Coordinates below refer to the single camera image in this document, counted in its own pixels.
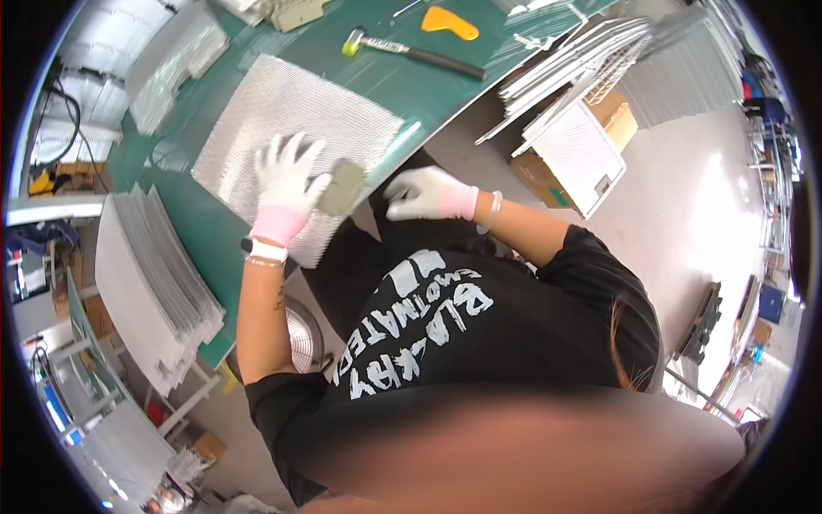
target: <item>aluminum sheet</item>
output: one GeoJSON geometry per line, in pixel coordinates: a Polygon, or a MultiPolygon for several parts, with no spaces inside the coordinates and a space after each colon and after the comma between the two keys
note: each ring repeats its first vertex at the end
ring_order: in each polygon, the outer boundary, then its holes
{"type": "MultiPolygon", "coordinates": [[[[312,177],[331,172],[340,160],[363,168],[379,164],[403,120],[334,82],[269,55],[261,55],[217,120],[192,176],[236,215],[253,224],[258,187],[254,155],[280,133],[304,130],[303,147],[325,139],[312,177]]],[[[316,267],[346,215],[315,209],[289,249],[300,266],[316,267]]]]}

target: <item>floor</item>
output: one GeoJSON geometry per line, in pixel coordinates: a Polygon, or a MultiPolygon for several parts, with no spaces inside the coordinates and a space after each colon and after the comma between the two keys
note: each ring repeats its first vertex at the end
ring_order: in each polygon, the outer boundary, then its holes
{"type": "MultiPolygon", "coordinates": [[[[707,285],[721,281],[725,316],[714,329],[700,367],[700,388],[712,391],[728,362],[733,320],[748,275],[762,259],[759,185],[747,168],[745,121],[739,110],[638,132],[622,153],[626,176],[587,222],[573,211],[546,209],[510,172],[506,156],[520,141],[517,127],[474,146],[473,141],[499,119],[500,112],[493,95],[483,96],[434,137],[426,150],[466,183],[499,189],[509,200],[592,230],[644,282],[669,354],[693,321],[707,285]]],[[[359,209],[354,219],[362,228],[376,230],[367,207],[359,209]]],[[[343,341],[330,329],[302,276],[290,278],[286,290],[316,316],[326,351],[339,355],[343,341]]],[[[182,394],[187,387],[196,384],[184,384],[182,394]]],[[[293,510],[248,417],[241,387],[227,394],[218,388],[191,417],[229,448],[209,472],[207,486],[224,496],[249,493],[285,512],[293,510]]]]}

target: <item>hand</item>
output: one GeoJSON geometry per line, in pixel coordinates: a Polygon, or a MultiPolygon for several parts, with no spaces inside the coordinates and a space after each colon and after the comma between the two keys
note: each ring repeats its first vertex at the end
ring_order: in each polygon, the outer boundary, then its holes
{"type": "Polygon", "coordinates": [[[442,168],[427,166],[399,174],[383,194],[390,198],[386,218],[392,221],[419,218],[471,221],[479,189],[463,184],[442,168]]]}
{"type": "Polygon", "coordinates": [[[267,152],[257,152],[254,168],[260,186],[260,207],[251,237],[288,247],[331,183],[331,175],[322,174],[306,190],[308,175],[326,142],[316,141],[297,160],[297,148],[304,136],[305,132],[298,133],[280,152],[283,137],[277,134],[271,138],[267,152]]]}

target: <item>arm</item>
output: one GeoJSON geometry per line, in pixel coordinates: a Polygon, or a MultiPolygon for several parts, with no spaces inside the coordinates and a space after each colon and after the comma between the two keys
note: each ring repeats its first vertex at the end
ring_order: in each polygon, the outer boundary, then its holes
{"type": "MultiPolygon", "coordinates": [[[[256,160],[260,208],[249,237],[255,244],[287,248],[305,226],[330,175],[317,177],[306,191],[306,181],[323,141],[315,142],[296,160],[304,136],[300,132],[279,153],[281,137],[274,136],[267,155],[256,160]]],[[[285,317],[284,263],[252,255],[242,269],[237,313],[237,360],[245,384],[275,373],[296,373],[285,317]]]]}
{"type": "MultiPolygon", "coordinates": [[[[410,169],[397,176],[385,192],[389,220],[463,218],[485,225],[494,197],[467,186],[436,166],[410,169]]],[[[537,267],[562,250],[568,224],[544,212],[504,200],[492,234],[537,267]]]]}

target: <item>person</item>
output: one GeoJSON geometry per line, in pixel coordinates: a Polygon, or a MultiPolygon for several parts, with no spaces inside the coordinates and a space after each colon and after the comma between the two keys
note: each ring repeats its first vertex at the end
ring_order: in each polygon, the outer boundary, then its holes
{"type": "Polygon", "coordinates": [[[776,98],[749,98],[742,102],[742,110],[748,118],[758,116],[763,120],[771,120],[780,124],[787,122],[785,107],[776,98]]]}
{"type": "Polygon", "coordinates": [[[297,158],[303,137],[280,151],[275,136],[257,156],[237,321],[250,415],[301,512],[389,512],[302,477],[278,448],[296,421],[340,402],[461,382],[660,388],[658,322],[640,279],[588,230],[466,185],[424,151],[369,198],[380,240],[346,220],[317,268],[302,270],[346,344],[330,381],[298,374],[283,263],[331,181],[306,190],[324,143],[297,158]]]}

